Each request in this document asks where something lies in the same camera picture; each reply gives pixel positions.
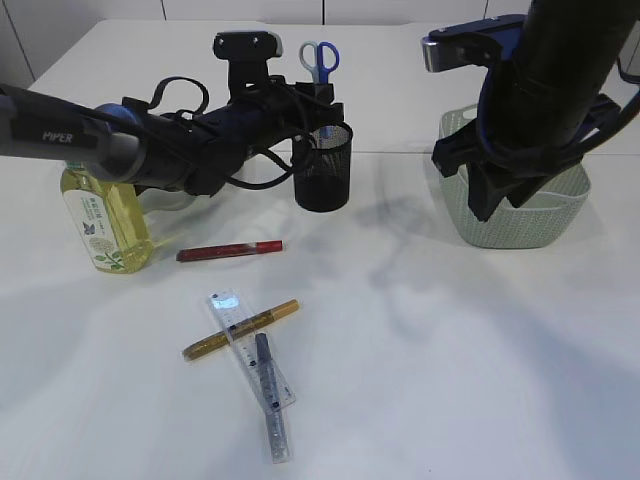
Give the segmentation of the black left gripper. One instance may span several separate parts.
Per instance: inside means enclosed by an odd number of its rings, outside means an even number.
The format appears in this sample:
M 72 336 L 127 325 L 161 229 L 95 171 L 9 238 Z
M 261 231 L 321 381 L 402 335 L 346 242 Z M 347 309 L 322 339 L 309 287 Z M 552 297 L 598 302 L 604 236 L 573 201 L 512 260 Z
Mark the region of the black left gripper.
M 255 156 L 284 160 L 272 148 L 300 136 L 315 147 L 313 132 L 345 122 L 344 105 L 334 99 L 331 84 L 288 84 L 282 76 L 269 76 L 261 84 L 247 82 L 227 103 L 209 108 L 208 89 L 200 84 L 201 101 L 190 113 L 189 162 L 193 165 L 242 165 Z

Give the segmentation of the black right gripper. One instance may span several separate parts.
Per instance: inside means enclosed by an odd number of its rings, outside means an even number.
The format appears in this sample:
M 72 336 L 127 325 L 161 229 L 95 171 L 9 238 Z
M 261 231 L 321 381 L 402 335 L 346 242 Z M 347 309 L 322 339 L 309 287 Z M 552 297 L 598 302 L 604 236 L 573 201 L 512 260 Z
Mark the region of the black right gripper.
M 547 175 L 578 164 L 586 153 L 623 129 L 623 110 L 600 94 L 567 146 L 517 147 L 510 140 L 496 139 L 487 110 L 482 100 L 477 117 L 438 140 L 432 154 L 443 175 L 453 175 L 460 166 L 468 165 L 468 206 L 481 222 L 490 219 L 506 196 L 512 207 L 522 207 L 547 183 Z

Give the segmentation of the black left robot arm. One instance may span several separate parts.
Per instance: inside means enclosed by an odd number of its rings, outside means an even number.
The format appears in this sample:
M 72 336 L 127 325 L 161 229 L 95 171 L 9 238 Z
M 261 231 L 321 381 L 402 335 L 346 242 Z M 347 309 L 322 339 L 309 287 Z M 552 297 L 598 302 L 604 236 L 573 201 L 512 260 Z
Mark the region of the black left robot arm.
M 331 84 L 289 84 L 281 75 L 228 78 L 230 99 L 208 111 L 152 114 L 169 79 L 149 102 L 125 97 L 95 109 L 4 84 L 1 153 L 78 162 L 94 178 L 141 188 L 213 196 L 226 184 L 260 191 L 314 165 L 316 132 L 341 127 L 344 107 Z

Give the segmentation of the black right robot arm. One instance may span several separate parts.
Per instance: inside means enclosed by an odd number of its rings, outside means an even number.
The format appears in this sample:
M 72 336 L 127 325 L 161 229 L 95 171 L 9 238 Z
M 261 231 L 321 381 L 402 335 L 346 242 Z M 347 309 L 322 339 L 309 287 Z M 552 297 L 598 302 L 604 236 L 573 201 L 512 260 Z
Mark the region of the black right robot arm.
M 502 200 L 518 208 L 639 113 L 602 94 L 639 20 L 636 1 L 534 1 L 527 14 L 431 31 L 422 40 L 426 68 L 468 65 L 487 73 L 477 114 L 436 142 L 443 177 L 468 172 L 468 207 L 487 221 Z

